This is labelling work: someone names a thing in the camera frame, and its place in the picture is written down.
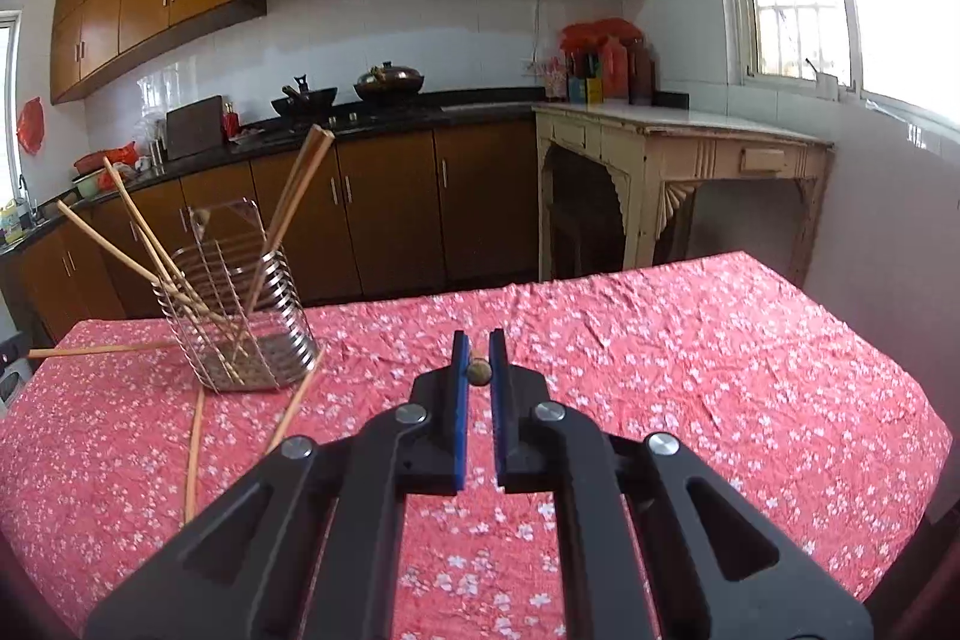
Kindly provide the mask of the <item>dark cutting board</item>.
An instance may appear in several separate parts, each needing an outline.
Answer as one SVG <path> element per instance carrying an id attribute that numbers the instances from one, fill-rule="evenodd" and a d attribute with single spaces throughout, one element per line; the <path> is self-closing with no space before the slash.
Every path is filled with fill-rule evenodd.
<path id="1" fill-rule="evenodd" d="M 210 96 L 166 113 L 166 152 L 169 161 L 190 158 L 226 142 L 223 97 Z"/>

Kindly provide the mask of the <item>chopstick pair upright in holder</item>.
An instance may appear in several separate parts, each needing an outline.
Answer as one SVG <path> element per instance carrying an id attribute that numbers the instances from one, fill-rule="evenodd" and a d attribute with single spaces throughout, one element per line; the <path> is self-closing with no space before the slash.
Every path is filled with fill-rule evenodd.
<path id="1" fill-rule="evenodd" d="M 231 354 L 229 357 L 235 357 L 244 341 L 244 333 L 247 331 L 249 319 L 256 310 L 259 302 L 260 291 L 262 291 L 263 281 L 265 281 L 265 266 L 268 259 L 278 252 L 283 237 L 286 236 L 286 230 L 290 227 L 291 221 L 295 217 L 299 203 L 301 203 L 304 193 L 308 190 L 309 184 L 313 180 L 316 170 L 320 163 L 324 161 L 325 154 L 331 149 L 334 142 L 334 135 L 329 130 L 320 128 L 319 125 L 313 125 L 309 128 L 308 135 L 304 138 L 301 149 L 296 156 L 295 163 L 291 166 L 285 185 L 281 190 L 277 209 L 274 217 L 268 224 L 267 234 L 260 247 L 259 258 L 257 259 L 256 271 L 252 276 L 251 284 L 247 289 L 247 298 L 241 310 L 238 328 L 231 341 Z"/>

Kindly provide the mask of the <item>brown lower kitchen cabinets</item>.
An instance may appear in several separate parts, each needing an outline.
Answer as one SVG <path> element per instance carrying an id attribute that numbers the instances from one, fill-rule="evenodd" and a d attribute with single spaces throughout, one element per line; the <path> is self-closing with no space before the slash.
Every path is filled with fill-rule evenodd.
<path id="1" fill-rule="evenodd" d="M 538 201 L 530 110 L 368 130 L 327 152 L 283 250 L 306 305 L 527 283 Z M 67 221 L 3 248 L 2 301 L 41 346 L 78 321 L 161 314 L 147 280 Z"/>

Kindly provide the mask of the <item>cream wooden side table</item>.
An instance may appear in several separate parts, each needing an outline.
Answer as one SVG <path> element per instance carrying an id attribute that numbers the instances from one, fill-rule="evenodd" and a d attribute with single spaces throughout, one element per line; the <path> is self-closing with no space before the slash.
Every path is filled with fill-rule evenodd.
<path id="1" fill-rule="evenodd" d="M 553 276 L 547 158 L 566 149 L 610 175 L 625 231 L 625 269 L 646 268 L 670 218 L 708 182 L 789 181 L 802 220 L 784 278 L 804 286 L 811 268 L 822 202 L 832 172 L 832 143 L 799 131 L 724 113 L 625 103 L 543 103 L 534 107 L 539 159 L 539 278 Z"/>

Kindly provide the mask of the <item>red floral tablecloth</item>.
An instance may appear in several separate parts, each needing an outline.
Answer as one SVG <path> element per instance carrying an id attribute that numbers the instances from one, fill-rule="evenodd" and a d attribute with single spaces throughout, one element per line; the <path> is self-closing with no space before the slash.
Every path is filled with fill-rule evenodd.
<path id="1" fill-rule="evenodd" d="M 455 331 L 604 431 L 674 434 L 846 590 L 866 598 L 918 528 L 952 436 L 918 381 L 743 253 L 651 271 L 309 312 L 322 365 L 288 434 L 337 440 L 444 365 Z M 86 320 L 65 347 L 169 341 Z M 176 349 L 60 357 L 2 422 L 2 530 L 79 629 L 184 521 L 197 383 Z M 263 455 L 291 393 L 205 395 L 197 494 Z"/>

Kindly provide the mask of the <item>red plastic bag on wall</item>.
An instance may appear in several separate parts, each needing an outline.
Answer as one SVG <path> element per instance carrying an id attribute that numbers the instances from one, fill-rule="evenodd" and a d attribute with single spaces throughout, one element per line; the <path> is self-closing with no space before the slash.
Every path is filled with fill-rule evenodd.
<path id="1" fill-rule="evenodd" d="M 36 156 L 41 151 L 46 135 L 46 119 L 44 119 L 43 99 L 33 97 L 21 107 L 18 122 L 16 122 L 16 138 L 21 151 L 28 156 Z"/>

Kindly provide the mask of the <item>red items on side table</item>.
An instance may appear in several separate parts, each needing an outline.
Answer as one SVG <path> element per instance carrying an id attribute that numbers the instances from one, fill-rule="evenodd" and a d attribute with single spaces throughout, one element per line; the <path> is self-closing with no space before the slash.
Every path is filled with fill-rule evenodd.
<path id="1" fill-rule="evenodd" d="M 558 53 L 540 67 L 550 101 L 649 104 L 658 89 L 646 35 L 622 18 L 574 23 L 560 32 Z"/>

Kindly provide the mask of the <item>red bottle on counter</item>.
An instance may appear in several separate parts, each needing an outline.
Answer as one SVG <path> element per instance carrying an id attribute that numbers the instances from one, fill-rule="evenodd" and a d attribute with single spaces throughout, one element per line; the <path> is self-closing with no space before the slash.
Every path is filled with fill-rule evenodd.
<path id="1" fill-rule="evenodd" d="M 223 133 L 226 140 L 233 140 L 233 138 L 238 136 L 239 115 L 236 113 L 233 104 L 231 104 L 229 101 L 224 101 L 223 103 L 223 117 L 221 117 L 221 124 L 223 125 Z"/>

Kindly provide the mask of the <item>black wok on stove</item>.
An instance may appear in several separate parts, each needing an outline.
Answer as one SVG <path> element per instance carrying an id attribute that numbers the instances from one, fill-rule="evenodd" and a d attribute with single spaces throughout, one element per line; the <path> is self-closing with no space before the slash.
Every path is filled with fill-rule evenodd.
<path id="1" fill-rule="evenodd" d="M 309 88 L 308 76 L 295 76 L 295 85 L 281 86 L 283 96 L 272 101 L 275 112 L 283 119 L 308 120 L 308 122 L 322 122 L 334 107 L 337 90 L 335 88 Z"/>

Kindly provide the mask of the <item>lidded black pot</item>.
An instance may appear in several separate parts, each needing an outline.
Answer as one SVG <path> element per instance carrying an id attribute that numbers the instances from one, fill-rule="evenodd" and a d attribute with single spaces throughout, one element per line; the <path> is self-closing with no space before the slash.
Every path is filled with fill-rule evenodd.
<path id="1" fill-rule="evenodd" d="M 353 89 L 364 104 L 370 106 L 406 106 L 418 94 L 425 83 L 425 76 L 412 67 L 382 62 L 363 73 Z"/>

